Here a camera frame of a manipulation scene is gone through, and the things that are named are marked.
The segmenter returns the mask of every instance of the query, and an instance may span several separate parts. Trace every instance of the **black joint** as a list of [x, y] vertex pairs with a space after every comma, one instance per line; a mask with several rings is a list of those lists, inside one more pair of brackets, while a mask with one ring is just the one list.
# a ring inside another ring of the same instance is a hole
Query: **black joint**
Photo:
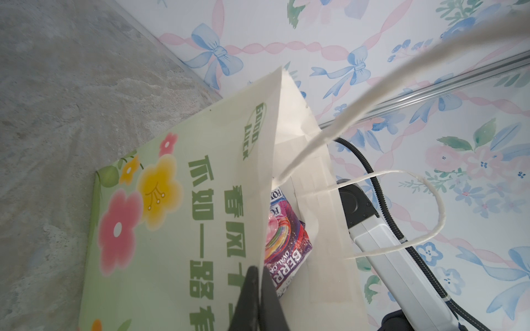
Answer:
[[[337, 183], [340, 184], [345, 181], [347, 180], [340, 180]], [[373, 215], [379, 217], [377, 210], [375, 210], [366, 194], [357, 185], [351, 184], [341, 187], [339, 194], [348, 229]]]

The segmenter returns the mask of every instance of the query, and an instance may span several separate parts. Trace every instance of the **snack package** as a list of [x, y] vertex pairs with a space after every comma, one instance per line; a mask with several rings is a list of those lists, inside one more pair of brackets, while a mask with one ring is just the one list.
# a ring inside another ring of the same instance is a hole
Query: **snack package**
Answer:
[[296, 217], [281, 189], [272, 191], [265, 245], [265, 266], [272, 276], [278, 297], [284, 294], [298, 268], [313, 248], [304, 226]]

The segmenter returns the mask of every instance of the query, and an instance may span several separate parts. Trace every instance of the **paper bag handle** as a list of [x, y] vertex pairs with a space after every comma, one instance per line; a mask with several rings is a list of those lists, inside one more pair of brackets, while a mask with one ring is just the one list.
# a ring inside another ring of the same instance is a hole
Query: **paper bag handle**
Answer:
[[[484, 23], [480, 27], [472, 29], [467, 33], [461, 33], [455, 37], [452, 37], [448, 41], [443, 41], [429, 51], [414, 57], [411, 61], [405, 63], [381, 79], [376, 85], [361, 95], [359, 99], [355, 100], [351, 105], [349, 105], [342, 114], [337, 116], [335, 121], [333, 121], [330, 126], [324, 128], [318, 135], [316, 135], [284, 169], [284, 171], [282, 171], [279, 176], [273, 179], [272, 188], [279, 187], [285, 183], [292, 173], [302, 164], [302, 162], [310, 157], [310, 155], [313, 154], [317, 149], [339, 137], [352, 124], [361, 119], [361, 117], [371, 110], [377, 103], [388, 99], [394, 90], [400, 88], [407, 81], [413, 79], [418, 73], [421, 73], [437, 64], [441, 64], [454, 55], [463, 53], [466, 50], [485, 43], [491, 43], [507, 38], [527, 37], [530, 35], [530, 24], [528, 24], [529, 21], [530, 13], [525, 13], [516, 17], [505, 17], [500, 20]], [[352, 258], [386, 254], [412, 245], [422, 244], [435, 237], [445, 224], [445, 207], [443, 201], [432, 184], [430, 184], [430, 182], [422, 176], [412, 174], [407, 171], [387, 170], [383, 172], [370, 173], [366, 176], [356, 179], [354, 182], [362, 181], [364, 179], [390, 172], [408, 173], [416, 177], [419, 181], [425, 184], [427, 188], [429, 188], [429, 190], [435, 196], [436, 202], [438, 204], [438, 224], [430, 233], [418, 237], [415, 240], [409, 241], [405, 244], [359, 254], [353, 256]], [[352, 182], [347, 182], [342, 186], [349, 185], [351, 183]], [[332, 187], [329, 187], [328, 190], [338, 189], [339, 187], [340, 185], [333, 185]]]

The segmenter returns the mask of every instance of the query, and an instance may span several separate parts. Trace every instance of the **black hose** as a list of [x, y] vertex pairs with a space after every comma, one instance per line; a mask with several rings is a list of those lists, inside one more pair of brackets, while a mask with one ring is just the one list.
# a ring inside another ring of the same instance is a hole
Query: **black hose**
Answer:
[[[343, 145], [344, 147], [348, 148], [359, 159], [359, 161], [363, 165], [364, 169], [366, 170], [366, 173], [369, 174], [369, 173], [374, 172], [374, 170], [372, 169], [372, 166], [370, 165], [368, 160], [357, 149], [357, 147], [355, 147], [349, 141], [347, 141], [347, 140], [345, 140], [343, 138], [337, 138], [337, 139], [335, 139], [335, 141], [338, 142], [339, 144]], [[379, 202], [379, 206], [381, 207], [381, 212], [383, 213], [383, 216], [384, 216], [384, 218], [386, 220], [386, 223], [388, 224], [388, 226], [392, 230], [392, 233], [396, 236], [396, 238], [400, 242], [404, 242], [404, 243], [407, 242], [407, 240], [403, 240], [403, 238], [405, 238], [405, 236], [403, 235], [403, 233], [401, 233], [401, 231], [399, 230], [397, 224], [394, 222], [394, 219], [392, 218], [392, 215], [390, 215], [390, 212], [388, 210], [388, 206], [386, 205], [385, 196], [383, 195], [383, 190], [381, 189], [381, 185], [379, 184], [379, 180], [377, 180], [377, 177], [372, 177], [372, 178], [370, 178], [370, 180], [372, 181], [372, 186], [374, 187], [375, 195], [377, 196], [377, 200]], [[418, 267], [420, 267], [421, 271], [423, 272], [425, 277], [427, 277], [427, 279], [431, 283], [432, 287], [436, 290], [438, 295], [442, 299], [446, 299], [447, 298], [447, 292], [445, 291], [443, 286], [440, 284], [440, 282], [436, 279], [436, 277], [432, 273], [431, 269], [427, 266], [425, 261], [421, 258], [420, 254], [418, 252], [416, 252], [416, 250], [412, 246], [411, 247], [407, 247], [406, 250], [407, 250], [407, 252], [409, 252], [410, 256], [416, 262]], [[449, 306], [449, 308], [451, 309], [451, 311], [453, 313], [456, 312], [458, 315], [462, 316], [462, 318], [464, 318], [466, 321], [468, 321], [471, 325], [473, 325], [478, 330], [480, 330], [480, 331], [490, 331], [490, 329], [485, 327], [485, 325], [480, 323], [476, 318], [474, 318], [473, 316], [468, 314], [467, 311], [462, 309], [462, 307], [457, 305], [452, 299], [450, 299], [449, 301], [446, 301], [446, 304]]]
[[472, 326], [477, 328], [480, 331], [490, 331], [486, 325], [480, 323], [479, 320], [471, 316], [467, 311], [460, 307], [453, 299], [450, 299], [446, 304], [451, 308], [452, 311], [456, 312], [458, 315], [462, 316], [463, 319], [468, 321]]

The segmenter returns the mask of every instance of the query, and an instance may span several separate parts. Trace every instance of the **paper gift bag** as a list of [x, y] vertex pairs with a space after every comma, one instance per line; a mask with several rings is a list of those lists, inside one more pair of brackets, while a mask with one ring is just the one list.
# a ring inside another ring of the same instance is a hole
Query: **paper gift bag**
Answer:
[[[272, 178], [318, 132], [278, 69], [98, 170], [79, 329], [227, 330], [263, 268]], [[291, 330], [367, 330], [339, 193], [301, 194], [332, 172], [322, 147], [281, 187], [313, 244], [280, 299]]]

